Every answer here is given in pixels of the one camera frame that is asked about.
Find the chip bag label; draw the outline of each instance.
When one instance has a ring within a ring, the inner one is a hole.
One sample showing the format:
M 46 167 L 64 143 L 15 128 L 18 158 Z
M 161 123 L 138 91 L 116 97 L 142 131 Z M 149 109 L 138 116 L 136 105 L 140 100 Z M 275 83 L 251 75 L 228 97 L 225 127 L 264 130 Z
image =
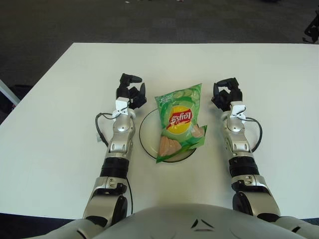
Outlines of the chip bag label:
M 169 125 L 166 129 L 175 134 L 183 133 L 190 126 L 192 117 L 193 114 L 190 109 L 183 106 L 173 107 L 169 118 Z
M 157 163 L 204 144 L 207 126 L 197 126 L 201 84 L 155 97 L 162 134 Z

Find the white plate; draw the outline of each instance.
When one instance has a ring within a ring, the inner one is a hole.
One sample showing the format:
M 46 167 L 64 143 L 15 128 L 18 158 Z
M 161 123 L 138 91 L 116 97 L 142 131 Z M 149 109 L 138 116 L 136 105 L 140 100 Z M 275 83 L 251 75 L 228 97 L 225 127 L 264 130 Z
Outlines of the white plate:
M 146 153 L 151 156 L 153 159 L 156 159 L 158 156 L 158 148 L 160 146 L 160 115 L 159 111 L 151 111 L 142 121 L 140 127 L 140 141 L 142 147 Z M 172 158 L 165 160 L 166 163 L 174 163 L 182 161 L 194 153 L 195 149 L 186 151 L 184 153 L 175 155 Z

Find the black object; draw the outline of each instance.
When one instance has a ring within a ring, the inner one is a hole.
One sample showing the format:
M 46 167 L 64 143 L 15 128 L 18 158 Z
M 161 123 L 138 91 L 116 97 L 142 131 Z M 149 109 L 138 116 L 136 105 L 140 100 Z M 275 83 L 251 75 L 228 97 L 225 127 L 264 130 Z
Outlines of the black object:
M 229 171 L 232 177 L 239 175 L 259 175 L 257 164 L 253 157 L 237 156 L 229 160 Z
M 241 119 L 241 120 L 248 121 L 248 122 L 255 122 L 258 125 L 258 127 L 259 127 L 259 138 L 258 138 L 258 141 L 257 141 L 256 145 L 251 149 L 252 152 L 255 152 L 256 149 L 258 148 L 258 146 L 261 143 L 261 139 L 263 137 L 263 128 L 261 127 L 261 124 L 258 122 L 258 120 L 254 119 L 254 118 L 246 117 L 246 119 Z
M 120 220 L 126 218 L 126 213 L 128 211 L 128 200 L 124 196 L 119 196 L 115 209 L 113 212 L 113 218 L 111 225 L 118 223 Z
M 145 97 L 145 83 L 142 83 L 140 90 L 136 87 L 128 89 L 131 83 L 140 83 L 142 79 L 137 76 L 122 74 L 120 79 L 120 86 L 116 89 L 116 99 L 124 97 L 130 99 L 129 108 L 139 108 L 146 103 Z
M 315 18 L 312 20 L 312 22 L 304 31 L 305 35 L 311 37 L 312 43 L 315 43 L 316 41 L 318 41 L 318 38 L 319 38 L 319 10 L 316 10 L 315 13 L 316 13 Z
M 261 213 L 257 217 L 269 223 L 275 222 L 280 218 L 278 215 L 273 213 Z
M 128 182 L 129 190 L 130 190 L 130 196 L 131 196 L 131 215 L 133 214 L 133 196 L 132 196 L 132 189 L 129 182 L 129 179 L 126 177 L 126 181 Z
M 100 136 L 100 139 L 103 143 L 105 143 L 105 145 L 108 147 L 109 146 L 109 143 L 107 142 L 107 140 L 105 139 L 104 135 L 102 134 L 100 128 L 99 128 L 99 124 L 98 124 L 98 119 L 100 116 L 102 116 L 103 113 L 99 113 L 95 116 L 95 127 L 96 127 L 96 130 Z
M 32 86 L 27 86 L 27 85 L 14 85 L 9 87 L 10 90 L 20 99 L 22 100 L 23 97 L 25 97 L 26 94 L 32 89 Z M 10 112 L 13 110 L 15 105 L 4 96 L 0 92 L 0 110 L 6 114 L 10 114 Z
M 101 227 L 105 227 L 108 223 L 107 219 L 99 216 L 88 216 L 86 219 Z
M 118 177 L 126 179 L 129 161 L 125 158 L 108 157 L 104 160 L 100 177 Z
M 232 101 L 242 101 L 243 100 L 243 94 L 238 88 L 239 84 L 236 80 L 236 78 L 229 78 L 225 80 L 221 80 L 217 83 L 214 83 L 214 89 L 213 89 L 213 98 L 211 101 L 223 111 L 229 111 L 230 110 L 230 103 Z M 225 90 L 222 90 L 219 92 L 219 87 L 227 87 L 230 92 L 228 93 Z
M 248 215 L 253 215 L 250 203 L 245 194 L 238 192 L 233 197 L 233 209 Z

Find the black cable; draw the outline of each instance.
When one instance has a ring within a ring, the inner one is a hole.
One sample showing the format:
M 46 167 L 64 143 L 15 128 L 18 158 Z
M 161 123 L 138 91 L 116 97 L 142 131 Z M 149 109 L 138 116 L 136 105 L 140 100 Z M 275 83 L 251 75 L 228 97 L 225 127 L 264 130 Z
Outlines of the black cable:
M 98 119 L 99 117 L 102 115 L 102 113 L 99 113 L 97 116 L 95 116 L 95 127 L 96 130 L 100 136 L 100 139 L 102 140 L 103 143 L 105 143 L 105 145 L 108 147 L 109 143 L 107 142 L 107 140 L 104 138 L 104 135 L 102 134 L 102 132 L 100 131 L 99 125 L 98 125 Z
M 255 145 L 255 147 L 252 148 L 252 152 L 255 152 L 256 149 L 258 148 L 258 146 L 260 145 L 260 142 L 261 142 L 261 139 L 263 137 L 263 128 L 261 127 L 260 123 L 258 122 L 258 120 L 254 119 L 254 118 L 251 118 L 251 117 L 246 117 L 246 119 L 241 119 L 238 117 L 238 119 L 240 120 L 243 120 L 243 121 L 249 121 L 249 122 L 255 122 L 258 124 L 258 127 L 259 127 L 259 139 Z
M 132 215 L 132 214 L 133 214 L 133 197 L 132 197 L 132 190 L 131 190 L 130 182 L 129 182 L 129 180 L 128 180 L 127 177 L 126 177 L 126 181 L 128 182 L 129 190 L 130 190 L 130 196 L 131 196 L 131 215 Z
M 101 139 L 102 142 L 105 143 L 105 145 L 108 147 L 108 146 L 109 146 L 109 143 L 107 142 L 107 140 L 105 139 L 104 135 L 103 135 L 102 132 L 100 131 L 99 124 L 98 124 L 98 119 L 99 119 L 100 116 L 103 116 L 104 118 L 106 118 L 106 119 L 108 119 L 108 120 L 114 120 L 114 119 L 116 119 L 118 116 L 120 116 L 121 113 L 119 113 L 117 116 L 115 116 L 115 117 L 113 117 L 113 118 L 108 118 L 108 117 L 106 117 L 105 115 L 111 116 L 112 114 L 110 114 L 110 113 L 98 113 L 98 114 L 95 116 L 95 127 L 96 127 L 96 130 L 97 130 L 97 132 L 98 132 L 98 134 L 99 134 L 99 136 L 100 136 L 100 139 Z

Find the dark carpet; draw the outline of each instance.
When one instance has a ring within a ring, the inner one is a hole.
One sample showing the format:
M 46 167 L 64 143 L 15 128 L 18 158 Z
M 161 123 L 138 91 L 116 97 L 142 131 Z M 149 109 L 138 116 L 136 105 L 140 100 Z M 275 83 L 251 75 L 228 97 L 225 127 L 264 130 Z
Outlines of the dark carpet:
M 0 0 L 0 79 L 8 86 L 34 85 L 73 42 L 302 43 L 318 4 L 128 1 Z M 0 112 L 0 123 L 5 118 Z M 3 214 L 0 221 L 4 239 L 40 235 L 67 222 Z

